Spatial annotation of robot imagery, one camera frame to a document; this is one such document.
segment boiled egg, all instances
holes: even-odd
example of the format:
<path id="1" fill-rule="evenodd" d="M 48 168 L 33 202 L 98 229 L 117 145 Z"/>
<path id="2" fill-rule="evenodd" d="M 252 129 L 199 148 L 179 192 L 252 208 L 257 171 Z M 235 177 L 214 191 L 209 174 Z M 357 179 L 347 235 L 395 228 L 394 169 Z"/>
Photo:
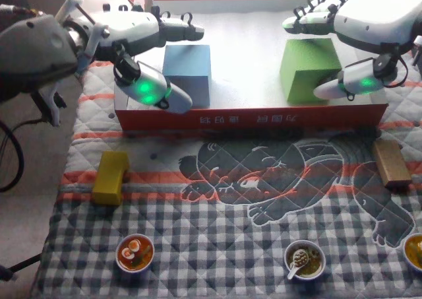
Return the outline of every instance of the boiled egg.
<path id="1" fill-rule="evenodd" d="M 123 248 L 121 255 L 126 259 L 133 259 L 135 257 L 134 253 L 132 253 L 129 248 Z"/>
<path id="2" fill-rule="evenodd" d="M 138 240 L 131 240 L 129 242 L 129 249 L 133 251 L 134 253 L 136 253 L 139 250 L 139 248 L 140 248 L 140 243 Z"/>

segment white spoon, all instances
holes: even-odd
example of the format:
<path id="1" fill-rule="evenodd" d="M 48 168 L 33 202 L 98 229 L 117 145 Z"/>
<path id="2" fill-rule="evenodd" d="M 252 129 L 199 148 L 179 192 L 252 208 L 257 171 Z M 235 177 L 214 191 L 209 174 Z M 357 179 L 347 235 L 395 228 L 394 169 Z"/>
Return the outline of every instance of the white spoon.
<path id="1" fill-rule="evenodd" d="M 291 280 L 294 275 L 296 275 L 297 271 L 300 270 L 303 266 L 308 264 L 309 256 L 308 253 L 303 249 L 298 249 L 293 253 L 293 262 L 294 266 L 291 269 L 290 273 L 287 275 L 287 279 Z"/>

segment blue block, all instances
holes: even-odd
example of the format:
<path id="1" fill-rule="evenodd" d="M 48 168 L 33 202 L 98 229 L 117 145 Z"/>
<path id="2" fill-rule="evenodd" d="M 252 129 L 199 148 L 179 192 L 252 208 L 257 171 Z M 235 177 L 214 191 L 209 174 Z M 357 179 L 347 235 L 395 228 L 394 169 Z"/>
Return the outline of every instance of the blue block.
<path id="1" fill-rule="evenodd" d="M 167 45 L 163 75 L 192 98 L 194 108 L 210 106 L 209 45 Z"/>

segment bowl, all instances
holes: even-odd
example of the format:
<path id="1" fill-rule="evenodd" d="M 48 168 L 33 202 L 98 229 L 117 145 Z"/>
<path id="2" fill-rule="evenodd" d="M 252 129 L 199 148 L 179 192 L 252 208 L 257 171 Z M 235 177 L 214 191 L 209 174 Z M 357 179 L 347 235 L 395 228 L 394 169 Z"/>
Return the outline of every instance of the bowl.
<path id="1" fill-rule="evenodd" d="M 415 236 L 422 236 L 422 233 L 415 233 L 415 234 L 412 234 L 412 235 L 409 235 L 405 240 L 404 240 L 404 243 L 403 243 L 403 254 L 404 254 L 404 258 L 406 259 L 406 261 L 407 261 L 407 264 L 409 264 L 409 266 L 411 267 L 411 268 L 413 268 L 413 269 L 415 269 L 416 271 L 419 271 L 420 273 L 422 273 L 422 269 L 420 269 L 418 266 L 416 266 L 415 264 L 413 264 L 411 261 L 410 261 L 410 259 L 409 259 L 409 257 L 407 256 L 407 254 L 406 254 L 406 244 L 407 244 L 407 242 L 411 239 L 411 238 L 414 238 Z"/>
<path id="2" fill-rule="evenodd" d="M 314 279 L 318 278 L 319 276 L 321 276 L 321 274 L 324 272 L 325 270 L 325 266 L 326 266 L 326 258 L 324 255 L 324 252 L 322 251 L 322 249 L 316 245 L 314 242 L 308 241 L 308 240 L 298 240 L 298 241 L 294 241 L 293 243 L 291 243 L 285 250 L 284 252 L 284 264 L 286 265 L 287 269 L 289 270 L 289 272 L 291 271 L 290 267 L 287 264 L 287 255 L 290 254 L 290 252 L 292 251 L 293 248 L 296 248 L 297 246 L 299 247 L 306 247 L 306 246 L 311 246 L 312 248 L 315 248 L 320 256 L 321 256 L 321 265 L 322 268 L 320 270 L 320 272 L 318 274 L 316 274 L 315 276 L 312 277 L 301 277 L 298 275 L 295 275 L 295 278 L 299 279 L 300 281 L 313 281 Z"/>
<path id="3" fill-rule="evenodd" d="M 151 247 L 152 247 L 152 256 L 151 256 L 151 259 L 149 260 L 148 264 L 146 264 L 143 268 L 138 269 L 138 270 L 136 270 L 136 271 L 132 271 L 132 270 L 128 270 L 128 269 L 127 269 L 127 268 L 125 268 L 122 264 L 120 264 L 120 260 L 119 260 L 119 250 L 120 250 L 120 247 L 121 247 L 121 246 L 122 246 L 125 242 L 127 242 L 128 240 L 133 240 L 133 239 L 135 239 L 135 238 L 137 238 L 138 240 L 146 240 L 146 241 L 148 241 L 148 243 L 149 243 L 149 244 L 151 245 Z M 122 271 L 124 271 L 124 272 L 126 272 L 126 273 L 130 273 L 130 274 L 137 274 L 137 273 L 141 273 L 141 272 L 143 272 L 143 271 L 147 270 L 147 268 L 149 268 L 149 266 L 151 265 L 151 262 L 152 262 L 152 260 L 153 260 L 153 258 L 154 258 L 155 253 L 156 253 L 156 250 L 155 250 L 155 248 L 154 248 L 154 244 L 152 243 L 152 240 L 151 240 L 148 236 L 145 236 L 144 234 L 131 234 L 131 235 L 126 236 L 125 238 L 123 238 L 123 239 L 120 241 L 119 245 L 118 245 L 118 246 L 117 246 L 117 248 L 116 248 L 115 258 L 116 258 L 116 263 L 117 263 L 117 266 L 119 266 L 119 267 L 120 267 L 120 269 L 121 269 Z"/>

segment green cube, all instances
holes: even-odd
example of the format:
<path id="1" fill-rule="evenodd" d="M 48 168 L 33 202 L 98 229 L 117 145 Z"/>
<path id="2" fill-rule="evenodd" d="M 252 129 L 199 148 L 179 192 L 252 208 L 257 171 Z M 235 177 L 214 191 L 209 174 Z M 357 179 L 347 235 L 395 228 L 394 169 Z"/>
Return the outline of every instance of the green cube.
<path id="1" fill-rule="evenodd" d="M 335 75 L 342 66 L 330 38 L 288 40 L 280 76 L 284 96 L 290 104 L 321 104 L 314 96 L 321 80 Z"/>

